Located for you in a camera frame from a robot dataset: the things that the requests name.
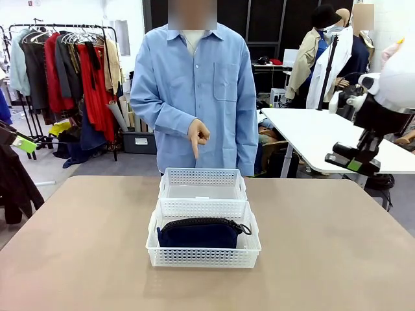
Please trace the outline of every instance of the red dress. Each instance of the red dress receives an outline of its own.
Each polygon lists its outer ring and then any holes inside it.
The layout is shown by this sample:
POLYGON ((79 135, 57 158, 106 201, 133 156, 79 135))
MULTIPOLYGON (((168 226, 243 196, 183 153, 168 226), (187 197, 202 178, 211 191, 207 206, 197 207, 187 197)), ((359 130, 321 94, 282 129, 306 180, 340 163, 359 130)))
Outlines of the red dress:
POLYGON ((62 97, 62 90, 59 84, 58 71, 55 66, 54 51, 59 33, 54 33, 45 42, 45 58, 46 58, 46 81, 47 92, 49 95, 49 107, 53 112, 59 113, 64 110, 72 109, 74 106, 72 98, 62 97))
POLYGON ((105 88, 104 49, 95 47, 95 53, 101 65, 100 69, 96 69, 92 65, 85 45, 78 45, 78 50, 88 119, 97 131, 104 132, 107 141, 114 142, 113 115, 107 107, 107 104, 113 100, 113 95, 105 88))

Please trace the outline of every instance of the zipper pull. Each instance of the zipper pull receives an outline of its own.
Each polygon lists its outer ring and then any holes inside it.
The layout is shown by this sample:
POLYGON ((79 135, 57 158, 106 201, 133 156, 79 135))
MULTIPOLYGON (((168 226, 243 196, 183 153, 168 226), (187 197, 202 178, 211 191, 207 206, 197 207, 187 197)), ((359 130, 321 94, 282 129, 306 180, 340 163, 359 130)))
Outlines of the zipper pull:
POLYGON ((252 235, 252 231, 250 228, 248 228, 247 226, 245 226, 244 224, 240 224, 238 225, 236 222, 234 222, 233 220, 229 221, 229 225, 231 227, 233 227, 236 232, 238 232, 238 235, 240 235, 242 232, 245 233, 246 235, 252 235))

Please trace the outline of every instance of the green tag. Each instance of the green tag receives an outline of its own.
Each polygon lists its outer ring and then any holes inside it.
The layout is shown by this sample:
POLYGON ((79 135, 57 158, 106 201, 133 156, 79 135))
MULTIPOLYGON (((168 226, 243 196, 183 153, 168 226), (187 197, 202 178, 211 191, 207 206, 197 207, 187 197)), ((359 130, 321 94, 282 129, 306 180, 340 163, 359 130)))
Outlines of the green tag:
POLYGON ((36 150, 37 144, 33 143, 32 141, 28 141, 26 138, 18 136, 19 142, 18 144, 14 144, 14 146, 26 151, 28 154, 31 154, 33 151, 36 150))
POLYGON ((362 163, 352 159, 348 165, 348 169, 352 170, 353 172, 358 172, 361 166, 362 166, 362 163))

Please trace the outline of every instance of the stacked baskets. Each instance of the stacked baskets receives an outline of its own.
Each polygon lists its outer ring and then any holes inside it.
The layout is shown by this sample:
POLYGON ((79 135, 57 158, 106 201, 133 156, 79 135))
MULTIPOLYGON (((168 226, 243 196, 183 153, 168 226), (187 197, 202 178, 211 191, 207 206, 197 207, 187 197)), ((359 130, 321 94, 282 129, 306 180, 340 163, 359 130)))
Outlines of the stacked baskets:
POLYGON ((153 266, 253 268, 261 243, 239 170, 168 168, 161 179, 159 200, 148 226, 146 247, 153 266), (236 249, 161 248, 157 227, 185 218, 234 220, 252 230, 238 236, 236 249))

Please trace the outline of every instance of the black hat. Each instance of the black hat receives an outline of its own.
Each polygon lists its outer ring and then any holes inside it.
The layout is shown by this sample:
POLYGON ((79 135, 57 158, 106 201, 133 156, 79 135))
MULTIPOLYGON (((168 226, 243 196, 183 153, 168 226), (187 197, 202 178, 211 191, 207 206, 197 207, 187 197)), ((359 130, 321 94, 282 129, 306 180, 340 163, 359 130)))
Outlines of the black hat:
POLYGON ((323 29, 328 26, 334 25, 341 19, 342 17, 336 14, 335 9, 332 5, 318 6, 317 8, 315 8, 311 16, 313 27, 316 27, 317 29, 323 29))

